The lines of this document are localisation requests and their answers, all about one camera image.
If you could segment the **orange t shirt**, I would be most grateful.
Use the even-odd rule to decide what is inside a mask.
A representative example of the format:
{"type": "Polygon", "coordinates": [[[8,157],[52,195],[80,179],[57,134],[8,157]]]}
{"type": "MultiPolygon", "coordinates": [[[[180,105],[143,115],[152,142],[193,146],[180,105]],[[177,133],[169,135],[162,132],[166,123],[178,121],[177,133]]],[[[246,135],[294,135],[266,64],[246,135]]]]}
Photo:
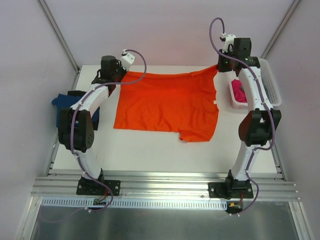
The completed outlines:
{"type": "Polygon", "coordinates": [[[113,127],[121,130],[172,132],[187,143],[213,137],[219,108],[215,65],[180,74],[130,71],[120,87],[113,127]]]}

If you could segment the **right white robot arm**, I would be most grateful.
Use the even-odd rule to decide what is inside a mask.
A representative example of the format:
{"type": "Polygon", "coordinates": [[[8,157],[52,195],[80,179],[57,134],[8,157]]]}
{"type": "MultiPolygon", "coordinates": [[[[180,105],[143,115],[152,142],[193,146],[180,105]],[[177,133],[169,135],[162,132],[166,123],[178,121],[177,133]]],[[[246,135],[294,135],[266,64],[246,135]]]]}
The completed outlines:
{"type": "Polygon", "coordinates": [[[248,105],[248,113],[238,127],[240,150],[223,188],[224,193],[233,198],[251,183],[249,174],[259,152],[273,147],[266,144],[275,141],[282,114],[274,109],[267,96],[260,61],[251,56],[251,39],[224,33],[220,40],[224,45],[218,50],[217,69],[221,73],[235,72],[248,105]]]}

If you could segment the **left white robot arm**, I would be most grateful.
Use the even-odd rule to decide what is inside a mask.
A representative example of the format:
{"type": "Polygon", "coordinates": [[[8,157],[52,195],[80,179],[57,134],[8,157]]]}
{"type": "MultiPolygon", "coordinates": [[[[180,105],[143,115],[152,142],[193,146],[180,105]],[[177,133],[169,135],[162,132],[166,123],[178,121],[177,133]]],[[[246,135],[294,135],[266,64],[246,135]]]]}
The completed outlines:
{"type": "Polygon", "coordinates": [[[91,149],[94,140],[93,115],[120,83],[135,57],[125,52],[120,59],[112,55],[101,58],[100,69],[90,88],[73,105],[59,111],[58,140],[71,152],[82,170],[81,177],[88,180],[87,187],[93,194],[104,191],[105,182],[99,177],[103,171],[91,149]]]}

